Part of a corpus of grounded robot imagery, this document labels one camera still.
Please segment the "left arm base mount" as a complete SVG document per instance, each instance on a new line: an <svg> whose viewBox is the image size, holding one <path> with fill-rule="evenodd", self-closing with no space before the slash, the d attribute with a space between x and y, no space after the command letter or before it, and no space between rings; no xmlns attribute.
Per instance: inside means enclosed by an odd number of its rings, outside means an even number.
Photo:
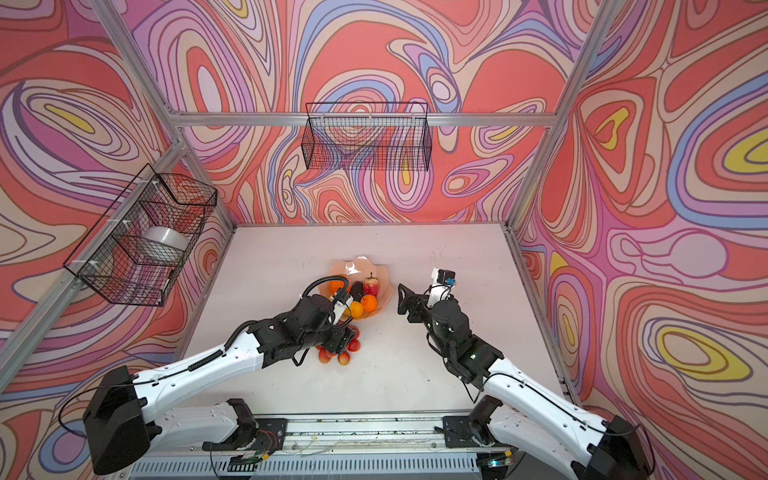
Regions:
<svg viewBox="0 0 768 480"><path fill-rule="evenodd" d="M282 450L288 426L287 418L268 417L253 424L238 426L234 433L221 442L206 441L206 452L248 450L272 454Z"/></svg>

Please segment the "dark fake avocado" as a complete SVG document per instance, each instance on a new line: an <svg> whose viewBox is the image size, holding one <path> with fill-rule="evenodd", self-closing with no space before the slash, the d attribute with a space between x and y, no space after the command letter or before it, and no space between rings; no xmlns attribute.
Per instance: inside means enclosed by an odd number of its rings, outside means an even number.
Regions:
<svg viewBox="0 0 768 480"><path fill-rule="evenodd" d="M349 289L349 293L354 301L360 302L365 295L364 283L362 281L354 282Z"/></svg>

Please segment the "small fake orange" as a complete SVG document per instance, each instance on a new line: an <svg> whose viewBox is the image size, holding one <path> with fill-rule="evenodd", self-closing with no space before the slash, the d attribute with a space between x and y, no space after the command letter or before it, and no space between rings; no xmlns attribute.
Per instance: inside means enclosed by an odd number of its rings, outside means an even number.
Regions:
<svg viewBox="0 0 768 480"><path fill-rule="evenodd" d="M365 313L372 313L378 308L378 299L375 295L366 294L361 298L360 304Z"/></svg>

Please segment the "red fake lychee bunch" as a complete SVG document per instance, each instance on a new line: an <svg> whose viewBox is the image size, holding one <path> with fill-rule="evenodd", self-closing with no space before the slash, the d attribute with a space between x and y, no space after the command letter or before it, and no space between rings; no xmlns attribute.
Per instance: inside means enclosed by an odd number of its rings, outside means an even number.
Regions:
<svg viewBox="0 0 768 480"><path fill-rule="evenodd" d="M356 353L361 349L360 330L356 326L349 327L351 331L351 337L345 348L339 352L328 351L323 346L316 346L318 351L318 361L322 364L328 364L332 360L337 360L342 366L346 366L351 361L352 353Z"/></svg>

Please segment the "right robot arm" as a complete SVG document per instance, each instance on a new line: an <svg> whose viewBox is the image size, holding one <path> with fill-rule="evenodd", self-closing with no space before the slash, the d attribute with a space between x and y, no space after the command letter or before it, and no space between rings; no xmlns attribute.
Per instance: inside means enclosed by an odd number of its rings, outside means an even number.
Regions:
<svg viewBox="0 0 768 480"><path fill-rule="evenodd" d="M470 416L474 443L515 447L568 479L647 479L652 464L639 428L620 416L593 414L533 380L474 334L448 287L418 294L398 287L398 312L427 330L430 348L480 399Z"/></svg>

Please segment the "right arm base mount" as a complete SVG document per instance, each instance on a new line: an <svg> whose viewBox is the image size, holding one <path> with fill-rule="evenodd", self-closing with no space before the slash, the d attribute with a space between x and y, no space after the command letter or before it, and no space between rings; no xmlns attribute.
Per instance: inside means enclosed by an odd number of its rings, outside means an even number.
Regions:
<svg viewBox="0 0 768 480"><path fill-rule="evenodd" d="M481 426L467 415L447 415L437 427L448 448L505 449L515 451L516 447L500 442L488 426Z"/></svg>

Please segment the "orange fake bell pepper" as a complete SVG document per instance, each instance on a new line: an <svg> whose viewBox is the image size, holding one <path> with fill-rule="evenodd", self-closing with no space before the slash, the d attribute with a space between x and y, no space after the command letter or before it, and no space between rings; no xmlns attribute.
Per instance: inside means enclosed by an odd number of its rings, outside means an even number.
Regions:
<svg viewBox="0 0 768 480"><path fill-rule="evenodd" d="M349 281L346 276L341 275L337 279L332 279L329 284L329 295L335 295L339 290L347 292L349 290Z"/></svg>

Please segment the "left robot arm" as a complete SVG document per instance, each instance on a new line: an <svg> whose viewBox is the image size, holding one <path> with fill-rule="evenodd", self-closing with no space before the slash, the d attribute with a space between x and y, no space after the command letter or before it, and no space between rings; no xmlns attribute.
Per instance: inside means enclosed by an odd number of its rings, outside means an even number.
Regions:
<svg viewBox="0 0 768 480"><path fill-rule="evenodd" d="M313 291L329 277L312 282L289 311L263 320L241 323L227 340L189 358L155 369L132 373L121 366L108 371L88 389L91 398L82 415L93 471L116 473L138 461L153 447L172 437L202 440L237 449L256 437L258 427L250 408L229 401L229 412L190 412L173 419L173 407L226 380L291 361L301 366L310 350L321 347L341 354L356 339L351 310L354 301L347 279L331 296Z"/></svg>

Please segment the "yellow fake squash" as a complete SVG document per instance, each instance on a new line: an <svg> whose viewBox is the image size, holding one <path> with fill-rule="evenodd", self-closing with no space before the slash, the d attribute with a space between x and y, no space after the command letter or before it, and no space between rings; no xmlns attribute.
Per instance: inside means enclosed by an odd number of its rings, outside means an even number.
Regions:
<svg viewBox="0 0 768 480"><path fill-rule="evenodd" d="M352 301L345 309L344 314L353 320L360 319L365 313L363 305L358 301Z"/></svg>

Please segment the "red fake strawberry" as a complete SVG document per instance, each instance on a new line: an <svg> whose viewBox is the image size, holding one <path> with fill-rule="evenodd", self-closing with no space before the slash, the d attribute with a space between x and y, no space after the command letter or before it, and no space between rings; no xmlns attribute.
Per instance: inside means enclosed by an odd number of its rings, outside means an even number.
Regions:
<svg viewBox="0 0 768 480"><path fill-rule="evenodd" d="M380 291L380 281L373 273L363 281L363 291L365 295L373 297L378 296Z"/></svg>

